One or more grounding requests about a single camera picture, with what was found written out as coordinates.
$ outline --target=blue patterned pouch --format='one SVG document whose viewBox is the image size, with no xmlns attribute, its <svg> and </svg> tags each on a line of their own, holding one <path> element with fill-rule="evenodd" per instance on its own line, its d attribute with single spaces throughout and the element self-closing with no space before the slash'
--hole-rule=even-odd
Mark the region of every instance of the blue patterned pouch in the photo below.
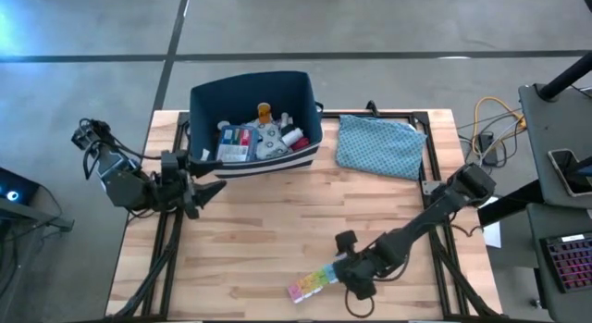
<svg viewBox="0 0 592 323">
<path fill-rule="evenodd" d="M 344 168 L 417 180 L 425 142 L 426 135 L 407 124 L 343 115 L 337 163 Z"/>
</svg>

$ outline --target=gray floor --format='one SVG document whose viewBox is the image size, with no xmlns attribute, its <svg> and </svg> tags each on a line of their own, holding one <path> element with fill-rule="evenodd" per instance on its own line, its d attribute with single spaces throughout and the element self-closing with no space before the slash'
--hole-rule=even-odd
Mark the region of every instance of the gray floor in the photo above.
<svg viewBox="0 0 592 323">
<path fill-rule="evenodd" d="M 179 1 L 0 0 L 0 57 L 165 55 Z M 185 13 L 179 54 L 592 48 L 586 32 L 592 13 L 582 0 L 190 0 Z M 185 109 L 190 88 L 200 83 L 296 69 L 310 73 L 327 108 L 358 108 L 369 99 L 383 108 L 451 108 L 461 126 L 473 121 L 482 96 L 517 108 L 518 86 L 549 81 L 576 59 L 177 62 L 166 96 L 164 89 L 157 95 L 167 74 L 160 59 L 0 61 L 0 165 L 44 183 L 76 219 L 70 234 L 48 241 L 35 256 L 11 321 L 67 322 L 98 318 L 105 310 L 125 214 L 109 204 L 96 180 L 83 179 L 81 152 L 69 141 L 81 117 L 106 120 L 120 140 L 141 150 L 155 99 L 164 96 L 164 109 Z M 592 76 L 578 85 L 592 85 Z M 484 104 L 481 117 L 503 111 Z M 493 172 L 499 194 L 536 176 L 526 134 L 518 143 L 517 156 Z M 504 248 L 489 251 L 491 262 L 506 314 L 549 319 L 528 304 L 537 290 L 524 268 L 532 264 L 524 254 L 525 222 L 517 215 L 502 224 Z"/>
</svg>

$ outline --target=wooden table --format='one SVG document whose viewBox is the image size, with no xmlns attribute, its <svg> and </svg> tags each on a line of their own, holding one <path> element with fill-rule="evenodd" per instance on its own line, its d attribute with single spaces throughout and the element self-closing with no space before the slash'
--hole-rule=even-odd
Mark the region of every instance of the wooden table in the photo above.
<svg viewBox="0 0 592 323">
<path fill-rule="evenodd" d="M 454 119 L 450 110 L 427 111 L 446 179 L 463 164 Z M 154 113 L 146 154 L 171 149 L 178 114 Z M 383 231 L 407 223 L 423 207 L 416 181 L 339 168 L 334 160 L 338 129 L 336 119 L 324 119 L 324 139 L 310 168 L 230 180 L 201 211 L 200 219 L 185 219 L 170 319 L 354 319 L 345 309 L 342 284 L 325 287 L 299 304 L 291 301 L 286 287 L 332 261 L 337 233 L 355 230 L 357 247 L 363 248 Z M 160 168 L 158 161 L 146 160 L 143 165 L 146 171 Z M 208 175 L 198 182 L 213 179 Z M 134 220 L 128 226 L 107 314 L 121 308 L 145 277 L 157 220 Z M 467 208 L 454 222 L 470 229 L 478 217 Z M 454 238 L 462 272 L 486 303 L 501 312 L 483 236 L 477 232 L 466 238 L 455 230 Z M 413 246 L 402 278 L 377 285 L 372 319 L 441 318 L 430 253 L 424 236 Z M 447 285 L 455 303 L 449 277 Z M 160 304 L 159 287 L 162 282 L 157 284 L 153 310 Z M 368 302 L 352 295 L 350 305 L 357 313 L 369 308 Z"/>
</svg>

